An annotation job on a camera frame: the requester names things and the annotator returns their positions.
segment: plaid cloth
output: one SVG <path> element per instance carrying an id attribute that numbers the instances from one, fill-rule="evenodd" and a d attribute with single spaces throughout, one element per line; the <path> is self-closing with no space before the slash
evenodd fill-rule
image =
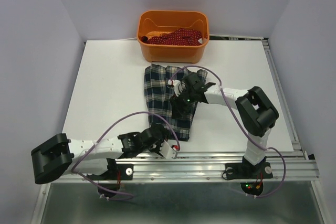
<path id="1" fill-rule="evenodd" d="M 144 95 L 149 112 L 158 114 L 165 118 L 173 127 L 177 137 L 181 141 L 188 141 L 190 127 L 193 122 L 193 117 L 196 111 L 197 104 L 194 104 L 191 112 L 181 119 L 172 119 L 172 106 L 169 98 L 174 95 L 174 89 L 168 88 L 167 83 L 169 78 L 179 69 L 179 67 L 151 64 L 145 69 L 144 76 Z M 179 72 L 174 79 L 182 80 L 183 77 L 191 73 L 187 69 Z M 205 82 L 207 71 L 197 71 L 198 77 Z M 168 127 L 156 116 L 148 116 L 149 124 L 158 123 Z"/>

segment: white table surface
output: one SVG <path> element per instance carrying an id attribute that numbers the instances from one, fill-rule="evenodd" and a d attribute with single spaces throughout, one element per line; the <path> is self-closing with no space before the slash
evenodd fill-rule
<path id="1" fill-rule="evenodd" d="M 68 138 L 96 140 L 119 118 L 146 111 L 143 79 L 144 69 L 149 65 L 137 41 L 88 41 L 63 129 Z M 293 151 L 261 41 L 209 41 L 198 65 L 219 75 L 224 87 L 249 89 L 260 86 L 280 114 L 267 146 L 283 152 Z M 207 78 L 209 81 L 217 82 L 210 73 Z M 146 115 L 136 115 L 117 125 L 107 137 L 141 132 L 148 126 Z M 227 107 L 199 103 L 190 139 L 181 142 L 181 151 L 244 152 L 246 143 L 247 139 Z"/>

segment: red polka dot cloth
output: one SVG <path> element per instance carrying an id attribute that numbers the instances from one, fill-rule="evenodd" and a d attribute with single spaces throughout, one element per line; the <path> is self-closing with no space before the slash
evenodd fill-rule
<path id="1" fill-rule="evenodd" d="M 200 46 L 202 43 L 202 34 L 194 29 L 180 28 L 170 34 L 154 36 L 147 41 L 147 44 L 154 45 L 174 45 L 174 46 Z"/>

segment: orange plastic bin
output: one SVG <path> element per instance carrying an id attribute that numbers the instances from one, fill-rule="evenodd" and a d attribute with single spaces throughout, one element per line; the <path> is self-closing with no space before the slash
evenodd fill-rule
<path id="1" fill-rule="evenodd" d="M 141 37 L 172 33 L 179 28 L 195 29 L 202 33 L 200 46 L 150 45 L 141 41 Z M 149 62 L 197 63 L 209 41 L 207 17 L 200 12 L 179 10 L 149 10 L 143 13 L 138 25 L 138 42 L 144 58 Z"/>

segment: cable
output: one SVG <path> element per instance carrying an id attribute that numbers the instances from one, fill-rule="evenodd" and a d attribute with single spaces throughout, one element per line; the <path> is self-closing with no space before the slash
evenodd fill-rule
<path id="1" fill-rule="evenodd" d="M 120 172 L 120 170 L 118 170 L 118 173 L 117 173 L 117 185 L 121 186 L 121 172 Z"/>
<path id="2" fill-rule="evenodd" d="M 74 173 L 74 174 L 78 174 L 79 176 L 83 177 L 85 180 L 87 180 L 88 182 L 90 182 L 91 184 L 97 186 L 98 188 L 104 190 L 104 191 L 107 191 L 109 193 L 113 193 L 113 194 L 119 194 L 119 195 L 125 195 L 127 197 L 125 198 L 121 198 L 121 199 L 114 199 L 114 198 L 111 198 L 111 200 L 129 200 L 129 199 L 132 199 L 134 197 L 133 194 L 130 194 L 130 193 L 124 193 L 124 192 L 121 192 L 121 191 L 114 191 L 114 190 L 110 190 L 110 189 L 107 189 L 105 187 L 102 187 L 101 185 L 99 185 L 98 183 L 94 182 L 92 179 L 88 178 L 87 176 L 85 176 L 83 173 L 81 172 L 77 172 L 75 171 L 76 167 L 80 164 L 80 162 L 82 162 L 97 146 L 97 144 L 99 144 L 101 142 L 101 140 L 106 136 L 106 134 L 114 127 L 116 126 L 118 123 L 120 123 L 121 121 L 131 117 L 131 116 L 134 116 L 134 115 L 139 115 L 139 114 L 149 114 L 149 115 L 153 115 L 153 116 L 156 116 L 158 118 L 160 118 L 167 126 L 168 128 L 170 129 L 170 131 L 173 133 L 173 136 L 176 140 L 176 143 L 177 143 L 177 146 L 178 146 L 178 150 L 176 150 L 176 152 L 179 152 L 181 150 L 181 146 L 180 146 L 180 142 L 178 141 L 178 138 L 177 138 L 177 135 L 176 133 L 174 132 L 173 128 L 171 127 L 171 125 L 166 121 L 165 118 L 163 118 L 162 116 L 160 115 L 157 115 L 157 114 L 154 114 L 154 113 L 151 113 L 151 112 L 148 112 L 148 111 L 139 111 L 139 112 L 134 112 L 134 113 L 131 113 L 129 115 L 126 115 L 124 116 L 123 118 L 117 120 L 115 123 L 113 123 L 101 136 L 100 138 L 98 138 L 98 140 L 96 141 L 96 143 L 94 145 L 91 146 L 91 148 L 89 148 L 89 150 L 83 155 L 81 156 L 78 161 L 75 163 L 75 165 L 72 167 L 71 169 L 71 172 Z"/>
<path id="3" fill-rule="evenodd" d="M 260 180 L 260 183 L 259 183 L 259 187 L 261 186 L 261 184 L 263 183 L 263 180 L 264 180 L 264 178 L 262 176 L 262 173 L 260 173 L 260 174 L 261 174 L 261 180 Z"/>
<path id="4" fill-rule="evenodd" d="M 259 174 L 257 174 L 257 180 L 253 184 L 258 183 L 258 180 L 259 180 Z"/>
<path id="5" fill-rule="evenodd" d="M 231 108 L 231 106 L 230 106 L 230 104 L 229 104 L 227 98 L 225 97 L 225 93 L 224 93 L 224 90 L 223 90 L 223 87 L 222 87 L 222 80 L 220 79 L 220 77 L 219 77 L 218 75 L 216 75 L 216 74 L 215 74 L 214 72 L 212 72 L 210 69 L 205 68 L 205 67 L 202 67 L 202 66 L 198 66 L 198 65 L 188 65 L 188 66 L 184 66 L 183 68 L 180 68 L 179 70 L 177 70 L 177 71 L 172 75 L 172 77 L 170 78 L 170 80 L 172 80 L 172 79 L 176 76 L 176 74 L 177 74 L 178 72 L 180 72 L 181 70 L 183 70 L 183 69 L 185 69 L 185 68 L 201 68 L 201 69 L 204 69 L 204 70 L 206 70 L 206 71 L 212 73 L 212 74 L 217 78 L 217 80 L 219 81 L 219 86 L 220 86 L 220 88 L 221 88 L 221 89 L 220 89 L 220 90 L 221 90 L 220 92 L 222 93 L 222 97 L 223 97 L 223 99 L 224 99 L 224 101 L 225 101 L 225 103 L 226 103 L 226 106 L 228 107 L 228 109 L 229 109 L 231 115 L 233 116 L 233 118 L 235 119 L 235 121 L 236 121 L 236 123 L 238 124 L 239 128 L 241 129 L 241 131 L 243 132 L 243 134 L 247 137 L 247 139 L 248 139 L 252 144 L 254 144 L 256 147 L 258 147 L 259 149 L 261 149 L 261 150 L 263 150 L 263 151 L 266 151 L 266 150 L 274 150 L 275 152 L 277 152 L 277 153 L 279 154 L 279 156 L 280 156 L 280 158 L 282 159 L 282 162 L 283 162 L 283 171 L 284 171 L 284 175 L 282 176 L 280 185 L 279 185 L 276 189 L 274 189 L 273 191 L 271 191 L 270 193 L 265 194 L 265 195 L 256 196 L 256 198 L 264 198 L 264 197 L 267 197 L 267 196 L 270 196 L 270 195 L 274 194 L 274 193 L 275 193 L 277 190 L 279 190 L 280 187 L 284 184 L 285 177 L 286 177 L 286 162 L 285 162 L 285 159 L 284 159 L 283 155 L 282 155 L 277 149 L 275 149 L 274 147 L 269 147 L 269 148 L 264 148 L 264 147 L 262 147 L 260 144 L 256 143 L 256 142 L 255 142 L 255 141 L 254 141 L 254 140 L 247 134 L 247 132 L 245 131 L 244 127 L 243 127 L 242 124 L 239 122 L 239 120 L 238 120 L 238 118 L 237 118 L 235 112 L 234 112 L 233 109 Z"/>
<path id="6" fill-rule="evenodd" d="M 224 174 L 227 174 L 227 171 L 223 171 L 223 173 L 222 173 L 222 179 L 224 179 L 224 180 L 228 180 L 228 179 L 226 178 L 226 176 L 224 176 Z"/>

